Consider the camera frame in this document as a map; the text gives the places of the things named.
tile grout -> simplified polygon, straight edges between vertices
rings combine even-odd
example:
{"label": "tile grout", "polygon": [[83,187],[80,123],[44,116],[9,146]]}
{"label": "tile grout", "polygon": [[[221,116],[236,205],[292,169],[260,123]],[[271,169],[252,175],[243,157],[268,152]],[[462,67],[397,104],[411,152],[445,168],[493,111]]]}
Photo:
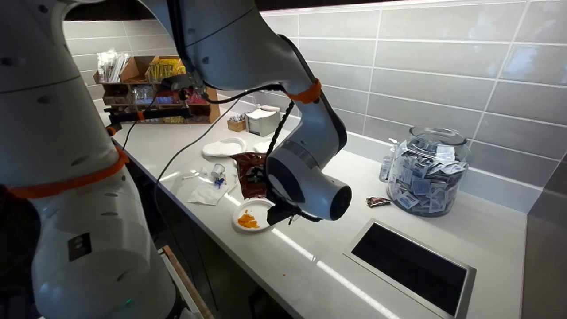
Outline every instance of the tile grout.
{"label": "tile grout", "polygon": [[491,141],[484,141],[484,139],[477,139],[477,138],[473,138],[471,143],[482,143],[482,145],[489,145],[493,148],[505,148],[509,152],[517,152],[517,153],[524,153],[524,155],[539,157],[539,159],[546,159],[546,161],[558,161],[556,157],[528,152],[528,150],[523,150],[523,148],[505,146],[505,145],[498,145],[498,143],[491,143]]}
{"label": "tile grout", "polygon": [[[498,74],[496,74],[496,81],[493,83],[489,99],[485,100],[484,109],[482,109],[482,113],[480,113],[480,118],[478,118],[478,122],[477,122],[477,127],[475,127],[475,132],[473,132],[473,139],[477,139],[478,130],[480,130],[480,125],[482,125],[482,120],[484,120],[484,116],[485,116],[485,111],[489,109],[489,106],[491,106],[491,102],[493,102],[493,97],[494,97],[494,91],[496,91],[496,86],[498,86],[498,79],[501,77],[501,72],[503,72],[503,68],[505,68],[505,63],[507,63],[507,60],[509,60],[510,52],[512,52],[512,42],[516,40],[516,37],[517,37],[517,33],[519,33],[519,29],[521,29],[521,24],[523,24],[523,21],[524,21],[524,17],[528,15],[528,8],[530,8],[530,1],[524,1],[524,6],[523,6],[523,12],[521,12],[519,21],[517,21],[517,24],[516,24],[512,40],[510,40],[510,44],[509,44],[509,47],[507,47],[507,52],[503,54],[503,60],[501,60],[501,63],[500,63],[500,68],[498,68]],[[470,143],[470,146],[466,148],[464,159],[470,155],[471,145],[473,145],[473,143]]]}
{"label": "tile grout", "polygon": [[[356,68],[369,68],[369,70],[415,72],[415,74],[464,77],[464,79],[478,79],[478,81],[496,81],[496,77],[489,77],[489,76],[468,76],[468,74],[436,72],[436,70],[420,70],[420,68],[399,68],[399,67],[383,67],[383,65],[369,67],[369,65],[360,65],[360,63],[340,63],[340,61],[324,61],[324,60],[312,60],[312,63],[356,67]],[[501,77],[500,81],[501,83],[517,83],[517,84],[533,84],[533,86],[567,88],[567,84],[555,84],[555,83],[542,83],[542,81],[521,81],[521,79],[507,79],[507,77]]]}
{"label": "tile grout", "polygon": [[439,0],[420,0],[413,3],[354,3],[349,8],[312,8],[310,12],[299,10],[299,8],[287,8],[283,10],[264,10],[271,15],[291,15],[291,13],[372,13],[369,12],[370,8],[374,10],[388,10],[388,8],[400,8],[400,10],[416,10],[416,8],[439,8],[439,6],[482,6],[482,5],[505,5],[505,3],[519,3],[517,0],[493,0],[493,1],[466,1],[466,3],[457,3],[457,1],[439,1]]}
{"label": "tile grout", "polygon": [[[376,22],[376,37],[374,37],[374,54],[372,54],[372,68],[376,65],[376,54],[377,54],[377,38],[379,38],[379,29],[381,29],[381,22],[383,22],[383,15],[379,13],[377,15],[377,22]],[[367,86],[367,106],[365,106],[365,118],[361,122],[361,130],[365,132],[367,130],[367,115],[369,115],[369,107],[370,107],[370,90],[372,90],[372,81],[374,81],[374,72],[370,72],[370,77],[369,77],[369,86]]]}
{"label": "tile grout", "polygon": [[[358,91],[358,93],[369,93],[369,95],[384,95],[384,97],[400,99],[400,100],[423,102],[423,104],[439,106],[439,107],[454,107],[454,109],[462,109],[462,111],[482,113],[482,109],[477,109],[477,107],[464,107],[464,106],[457,106],[457,104],[445,104],[445,102],[436,102],[436,100],[427,100],[427,99],[413,99],[413,97],[404,97],[404,95],[395,95],[395,93],[367,91],[367,90],[356,90],[356,88],[338,86],[338,84],[326,84],[326,86]],[[505,118],[535,122],[535,123],[542,123],[542,125],[555,125],[555,127],[567,129],[567,123],[560,123],[560,122],[539,120],[539,118],[530,118],[530,116],[517,116],[517,115],[498,113],[498,111],[489,111],[489,109],[485,113],[494,115],[494,116],[505,116]]]}
{"label": "tile grout", "polygon": [[484,175],[491,175],[491,177],[494,177],[494,178],[501,178],[501,180],[505,180],[505,182],[512,182],[512,184],[517,184],[517,185],[523,185],[523,187],[530,187],[530,189],[535,189],[535,191],[540,191],[540,189],[542,189],[540,184],[530,184],[530,182],[526,182],[526,180],[512,178],[512,177],[507,177],[507,175],[498,175],[498,173],[494,173],[494,171],[482,169],[482,168],[478,168],[478,166],[470,166],[468,169],[477,171],[477,173],[484,173]]}

white tile wall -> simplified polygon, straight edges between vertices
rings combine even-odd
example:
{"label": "white tile wall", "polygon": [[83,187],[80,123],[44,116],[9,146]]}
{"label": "white tile wall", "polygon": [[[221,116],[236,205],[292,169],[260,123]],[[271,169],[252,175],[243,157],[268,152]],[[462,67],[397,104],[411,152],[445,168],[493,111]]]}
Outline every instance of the white tile wall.
{"label": "white tile wall", "polygon": [[[457,127],[473,139],[462,189],[501,203],[524,196],[509,205],[528,210],[567,150],[565,12],[565,0],[464,0],[262,15],[322,79],[351,150],[379,159],[388,143],[370,146],[374,138],[404,139],[413,123]],[[66,35],[87,81],[108,47],[175,52],[156,21],[66,22]],[[287,106],[278,93],[248,100]]]}

plate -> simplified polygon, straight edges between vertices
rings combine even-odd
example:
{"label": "plate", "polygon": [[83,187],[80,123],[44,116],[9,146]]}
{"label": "plate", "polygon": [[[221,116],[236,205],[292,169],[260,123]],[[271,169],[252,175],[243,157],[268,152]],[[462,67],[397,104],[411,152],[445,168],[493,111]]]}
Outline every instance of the plate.
{"label": "plate", "polygon": [[[268,208],[273,205],[273,201],[266,200],[266,198],[250,198],[245,200],[232,214],[232,223],[236,224],[236,228],[245,230],[245,231],[260,231],[264,228],[269,226],[268,223]],[[248,214],[252,214],[257,221],[257,226],[250,228],[250,226],[243,226],[237,223],[237,219],[248,210]]]}
{"label": "plate", "polygon": [[218,139],[202,146],[206,157],[229,157],[245,150],[246,143],[241,138]]}

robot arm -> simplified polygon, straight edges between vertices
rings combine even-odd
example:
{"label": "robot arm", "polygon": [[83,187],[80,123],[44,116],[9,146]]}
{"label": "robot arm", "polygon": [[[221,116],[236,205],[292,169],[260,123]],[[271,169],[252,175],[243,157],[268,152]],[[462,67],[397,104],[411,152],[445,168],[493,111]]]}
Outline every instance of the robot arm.
{"label": "robot arm", "polygon": [[337,219],[351,187],[321,169],[346,145],[346,127],[296,45],[273,33],[253,0],[142,0],[175,38],[197,81],[216,88],[282,84],[299,125],[268,157],[275,192],[315,217]]}
{"label": "robot arm", "polygon": [[[62,33],[71,3],[0,5],[0,184],[41,217],[32,263],[44,317],[165,317],[175,286],[147,231],[124,155],[108,138]],[[301,123],[268,159],[275,191],[337,219],[351,189],[321,168],[346,130],[294,45],[275,35],[252,0],[144,0],[179,54],[218,88],[278,83]]]}

white countertop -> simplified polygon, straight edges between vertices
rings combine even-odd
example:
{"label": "white countertop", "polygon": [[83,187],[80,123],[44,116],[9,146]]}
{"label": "white countertop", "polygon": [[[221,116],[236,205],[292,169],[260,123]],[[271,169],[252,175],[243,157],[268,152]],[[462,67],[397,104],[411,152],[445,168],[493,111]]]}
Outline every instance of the white countertop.
{"label": "white countertop", "polygon": [[[197,138],[202,123],[138,123],[126,150],[154,177],[170,155]],[[128,123],[115,134],[124,139]],[[168,168],[184,173],[207,164],[202,145],[239,136],[268,141],[250,132],[232,132],[221,120],[202,141],[183,152]],[[517,319],[524,258],[526,214],[459,192],[454,208],[441,217],[418,217],[395,205],[369,208],[367,196],[384,196],[377,178],[379,162],[342,150],[324,168],[351,184],[354,196],[338,221],[312,223],[296,217],[259,233],[243,233],[232,224],[232,212],[243,200],[239,185],[218,205],[179,200],[190,217],[220,242],[253,278],[278,294],[303,317],[400,317],[434,319],[416,299],[383,281],[346,255],[363,226],[376,219],[418,242],[477,269],[468,319]],[[165,187],[175,196],[170,180]]]}

